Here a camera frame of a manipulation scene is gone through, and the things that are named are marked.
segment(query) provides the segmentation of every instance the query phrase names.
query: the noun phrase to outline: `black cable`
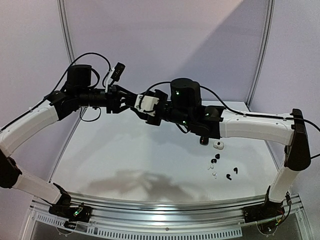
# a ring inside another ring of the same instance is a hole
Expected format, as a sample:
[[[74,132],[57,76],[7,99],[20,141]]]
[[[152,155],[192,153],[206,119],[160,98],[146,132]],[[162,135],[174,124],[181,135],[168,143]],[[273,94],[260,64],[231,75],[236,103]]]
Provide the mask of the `black cable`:
[[[315,159],[317,157],[320,157],[320,153],[318,153],[317,155],[312,156],[311,159]]]
[[[289,217],[290,212],[291,212],[291,205],[289,205],[288,213],[286,214],[286,216],[284,217],[284,219],[281,218],[281,219],[280,219],[280,222],[277,223],[277,224],[276,224],[274,227],[272,227],[272,228],[275,228],[275,227],[280,226],[281,224],[283,224],[283,223],[285,222],[285,220]]]
[[[150,86],[141,96],[140,101],[139,101],[139,109],[141,109],[141,103],[143,101],[143,99],[145,98],[145,96],[147,95],[147,93],[150,91],[150,89],[152,89],[155,86],[161,85],[161,84],[170,84],[170,81],[161,81],[158,83],[153,84],[152,86]],[[151,111],[144,111],[144,113],[152,113],[154,110]]]
[[[86,55],[97,55],[97,56],[103,58],[103,59],[107,62],[107,64],[108,64],[108,71],[107,71],[106,75],[104,76],[104,79],[105,79],[105,78],[107,77],[107,75],[108,75],[108,72],[111,70],[111,64],[110,64],[109,60],[108,60],[105,56],[101,55],[100,53],[97,53],[97,52],[86,52],[86,53],[78,56],[75,60],[72,61],[72,63],[70,63],[70,65],[69,65],[69,66],[67,67],[67,69],[64,71],[62,77],[59,79],[58,83],[55,85],[55,87],[52,89],[52,91],[51,91],[47,96],[45,96],[39,103],[37,103],[36,105],[34,105],[30,110],[24,112],[23,114],[21,114],[20,116],[16,117],[16,118],[13,119],[11,122],[9,122],[8,124],[6,124],[4,127],[1,128],[0,131],[5,130],[5,129],[6,129],[7,127],[9,127],[11,124],[15,123],[16,121],[18,121],[19,119],[23,118],[25,115],[27,115],[28,113],[30,113],[31,111],[33,111],[34,109],[36,109],[37,107],[39,107],[41,104],[43,104],[43,103],[47,100],[47,98],[49,97],[49,95],[51,95],[51,94],[57,89],[57,87],[59,86],[59,84],[61,83],[61,81],[62,81],[63,78],[65,77],[65,75],[67,74],[68,69],[69,69],[77,60],[79,60],[80,58],[82,58],[82,57],[84,57],[84,56],[86,56]]]
[[[100,113],[99,113],[99,115],[98,115],[95,119],[92,119],[92,120],[84,120],[84,119],[82,118],[83,108],[80,107],[79,118],[80,118],[82,121],[86,122],[86,123],[92,123],[92,122],[94,122],[94,121],[97,121],[97,120],[101,117],[101,108],[98,106],[97,109],[100,110]]]
[[[51,207],[63,207],[63,208],[70,208],[70,207],[77,207],[78,205],[56,205],[53,203],[48,202],[47,200],[44,200],[43,198],[40,198],[42,201],[46,202],[49,204]]]
[[[88,88],[89,89],[94,89],[98,84],[99,84],[99,82],[100,82],[100,75],[99,75],[99,73],[95,70],[95,69],[91,69],[91,71],[95,74],[95,76],[96,76],[96,83],[94,84],[94,85],[92,85],[92,86],[88,86]]]
[[[110,83],[110,86],[112,86],[115,83],[115,80],[112,80]]]
[[[205,86],[200,86],[200,88],[207,90],[208,92],[212,93],[221,103],[222,105],[229,110],[230,112],[233,112],[235,114],[239,114],[241,116],[248,116],[248,117],[256,117],[256,118],[267,118],[267,119],[279,119],[279,120],[299,120],[299,121],[303,121],[305,123],[308,123],[310,125],[312,125],[313,127],[315,127],[319,133],[320,133],[320,127],[318,127],[314,122],[304,119],[304,118],[298,118],[298,117],[282,117],[282,116],[273,116],[273,115],[263,115],[263,114],[251,114],[251,113],[246,113],[244,114],[243,112],[234,110],[232,108],[230,108],[214,91],[212,91],[211,89],[205,87]],[[315,159],[317,157],[320,157],[320,153],[317,155],[312,156],[310,159]]]
[[[105,81],[106,81],[107,76],[108,76],[108,74],[106,74],[106,75],[104,76],[103,80],[102,80],[102,87],[104,87],[104,88],[106,88],[106,83],[105,83]]]
[[[183,132],[184,134],[187,134],[189,132],[189,130],[186,128],[185,130],[179,125],[179,124],[175,124],[178,129],[180,129],[181,132]]]

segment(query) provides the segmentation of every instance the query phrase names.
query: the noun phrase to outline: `small black object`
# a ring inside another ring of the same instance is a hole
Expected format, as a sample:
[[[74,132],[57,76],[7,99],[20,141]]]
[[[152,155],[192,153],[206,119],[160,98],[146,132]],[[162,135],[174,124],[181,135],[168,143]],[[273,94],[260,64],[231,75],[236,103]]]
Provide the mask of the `small black object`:
[[[209,138],[207,136],[200,137],[200,144],[207,146],[209,144]]]
[[[292,204],[292,200],[291,200],[291,197],[290,197],[290,193],[287,191],[286,192],[286,195],[285,195],[285,200],[286,200],[286,204],[288,206],[290,206]]]
[[[113,79],[114,82],[119,82],[120,76],[124,72],[125,67],[126,66],[124,64],[122,64],[121,62],[118,62],[115,65],[114,72],[113,72],[113,74],[111,76],[111,78]]]

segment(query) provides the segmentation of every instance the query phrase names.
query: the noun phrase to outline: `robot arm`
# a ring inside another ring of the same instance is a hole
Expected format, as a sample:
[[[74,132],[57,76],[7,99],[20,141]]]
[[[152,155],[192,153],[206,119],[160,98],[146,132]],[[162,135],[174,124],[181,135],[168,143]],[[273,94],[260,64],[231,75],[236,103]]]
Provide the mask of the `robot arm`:
[[[112,69],[117,82],[123,64]],[[106,108],[108,114],[131,109],[147,124],[159,126],[161,121],[186,127],[188,132],[205,138],[243,137],[268,140],[285,145],[284,166],[267,190],[262,205],[243,209],[246,222],[275,217],[284,212],[286,192],[297,174],[311,162],[306,127],[300,110],[291,114],[270,115],[232,112],[223,106],[203,106],[199,83],[187,78],[170,82],[171,99],[160,90],[132,93],[119,85],[98,89],[91,84],[90,65],[74,65],[68,69],[67,81],[61,91],[46,96],[38,108],[29,112],[0,132],[0,187],[15,188],[52,204],[51,214],[70,221],[88,222],[92,209],[83,204],[71,206],[70,195],[59,185],[48,183],[16,165],[11,154],[41,129],[64,119],[80,107]]]

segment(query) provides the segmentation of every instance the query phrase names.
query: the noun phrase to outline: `white table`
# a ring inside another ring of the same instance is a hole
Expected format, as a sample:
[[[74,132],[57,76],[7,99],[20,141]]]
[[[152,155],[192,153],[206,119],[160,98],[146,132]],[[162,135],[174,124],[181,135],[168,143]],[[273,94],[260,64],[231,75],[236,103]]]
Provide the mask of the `white table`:
[[[243,102],[227,104],[248,110]],[[93,119],[98,113],[88,109],[83,118]],[[79,123],[52,182],[68,192],[130,201],[206,202],[264,195],[277,174],[266,143],[221,140],[225,147],[217,150],[213,139],[202,146],[199,136],[183,134],[173,123],[152,126],[129,109],[120,114],[102,109],[99,120]],[[220,159],[208,170],[217,153]]]

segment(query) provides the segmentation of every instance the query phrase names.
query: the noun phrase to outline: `gray wall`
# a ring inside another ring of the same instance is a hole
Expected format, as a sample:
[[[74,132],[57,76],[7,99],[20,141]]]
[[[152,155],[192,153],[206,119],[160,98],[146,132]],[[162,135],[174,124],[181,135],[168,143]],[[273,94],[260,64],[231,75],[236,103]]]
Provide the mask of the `gray wall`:
[[[113,65],[124,63],[121,86],[141,93],[154,83],[187,77],[226,101],[245,101],[267,2],[68,0],[66,10],[76,55],[96,51]],[[105,71],[100,59],[92,63]],[[215,99],[206,91],[202,98]]]
[[[69,65],[57,1],[1,1],[0,126],[28,110]],[[48,179],[77,115],[39,132],[13,154],[23,168]],[[0,239],[17,240],[32,196],[0,188]]]
[[[251,109],[287,113],[300,108],[320,126],[320,1],[276,0],[270,38]],[[320,152],[320,133],[307,126],[311,154]],[[283,147],[272,144],[281,162]],[[320,239],[320,159],[300,173],[293,188],[306,209],[314,239]]]

